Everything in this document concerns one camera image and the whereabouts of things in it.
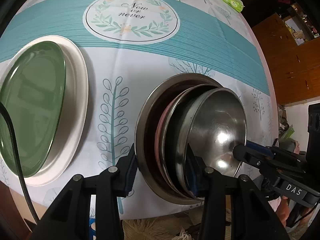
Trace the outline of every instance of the white plate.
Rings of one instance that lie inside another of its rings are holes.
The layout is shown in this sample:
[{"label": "white plate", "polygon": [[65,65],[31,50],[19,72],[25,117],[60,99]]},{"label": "white plate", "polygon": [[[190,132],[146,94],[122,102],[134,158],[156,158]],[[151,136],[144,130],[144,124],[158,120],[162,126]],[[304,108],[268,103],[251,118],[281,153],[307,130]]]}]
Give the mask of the white plate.
[{"label": "white plate", "polygon": [[52,182],[68,167],[81,138],[88,106],[89,84],[84,58],[79,48],[62,36],[43,36],[24,46],[9,62],[0,84],[17,58],[26,49],[42,41],[55,42],[62,49],[66,62],[66,86],[57,132],[48,157],[35,175],[25,178],[26,184],[31,186],[44,186]]}]

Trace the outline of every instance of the metal pot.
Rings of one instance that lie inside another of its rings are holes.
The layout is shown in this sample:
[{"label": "metal pot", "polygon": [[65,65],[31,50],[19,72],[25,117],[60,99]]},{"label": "metal pot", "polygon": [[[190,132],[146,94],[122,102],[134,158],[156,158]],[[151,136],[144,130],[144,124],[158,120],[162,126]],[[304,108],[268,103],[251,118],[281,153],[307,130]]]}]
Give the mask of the metal pot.
[{"label": "metal pot", "polygon": [[156,128],[168,104],[181,92],[200,84],[221,87],[215,80],[201,74],[183,73],[173,76],[153,90],[145,101],[137,120],[134,141],[139,170],[153,192],[175,204],[194,204],[199,201],[181,197],[162,177],[154,152]]},{"label": "metal pot", "polygon": [[188,143],[207,166],[235,177],[242,163],[233,157],[232,151],[238,144],[245,145],[247,135],[246,117],[238,96],[227,88],[207,91],[194,100],[181,119],[175,135],[175,170],[182,188],[193,196],[185,181]]}]

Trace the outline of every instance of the teal stripe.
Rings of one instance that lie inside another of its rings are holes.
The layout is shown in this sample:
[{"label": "teal stripe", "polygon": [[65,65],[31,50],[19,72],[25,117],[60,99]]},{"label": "teal stripe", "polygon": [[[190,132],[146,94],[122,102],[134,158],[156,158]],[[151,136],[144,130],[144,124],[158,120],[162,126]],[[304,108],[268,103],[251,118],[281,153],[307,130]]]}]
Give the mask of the teal stripe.
[{"label": "teal stripe", "polygon": [[82,16],[94,0],[46,0],[16,15],[0,38],[0,62],[12,58],[28,42],[61,35],[79,47],[123,48],[176,57],[212,68],[269,95],[258,52],[247,39],[211,15],[176,0],[164,0],[180,17],[172,38],[132,45],[105,41],[83,26]]}]

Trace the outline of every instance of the round table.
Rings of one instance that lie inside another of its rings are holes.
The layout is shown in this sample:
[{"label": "round table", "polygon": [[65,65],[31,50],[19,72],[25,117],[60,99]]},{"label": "round table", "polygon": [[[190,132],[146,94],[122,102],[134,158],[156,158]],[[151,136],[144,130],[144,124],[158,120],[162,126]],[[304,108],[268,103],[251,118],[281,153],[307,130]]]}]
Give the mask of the round table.
[{"label": "round table", "polygon": [[[143,103],[156,86],[178,73],[205,74],[233,90],[244,106],[248,140],[271,145],[277,138],[267,63],[243,16],[222,0],[27,0],[0,38],[0,75],[19,49],[50,34],[69,38],[80,48],[88,70],[89,103],[69,167],[46,186],[28,187],[37,203],[49,206],[74,174],[99,174],[126,155]],[[113,122],[105,119],[109,110]],[[245,164],[242,173],[252,179],[259,175]],[[19,180],[1,159],[0,180],[22,194]],[[94,204],[93,196],[91,217]],[[118,206],[121,219],[193,207],[159,198],[139,171],[132,192],[118,198]]]}]

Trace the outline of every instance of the leaf wreath print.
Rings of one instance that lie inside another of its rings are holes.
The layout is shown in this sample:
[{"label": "leaf wreath print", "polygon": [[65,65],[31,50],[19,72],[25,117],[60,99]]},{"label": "leaf wreath print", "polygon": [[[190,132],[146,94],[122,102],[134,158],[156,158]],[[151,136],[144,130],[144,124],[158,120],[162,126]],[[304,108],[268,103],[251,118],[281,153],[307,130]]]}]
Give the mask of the leaf wreath print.
[{"label": "leaf wreath print", "polygon": [[116,21],[113,21],[111,14],[108,16],[104,16],[103,11],[110,7],[110,3],[114,0],[104,0],[101,4],[96,6],[96,12],[93,21],[97,27],[105,28],[104,32],[113,32],[119,33],[120,36],[125,33],[132,32],[136,36],[141,37],[141,35],[147,37],[153,37],[155,35],[161,35],[169,32],[169,24],[168,22],[172,21],[172,17],[169,13],[169,10],[162,6],[161,2],[157,0],[146,0],[148,3],[159,6],[161,12],[160,17],[163,19],[162,22],[151,21],[148,25],[139,27],[139,26],[131,26],[129,24],[119,24]]}]

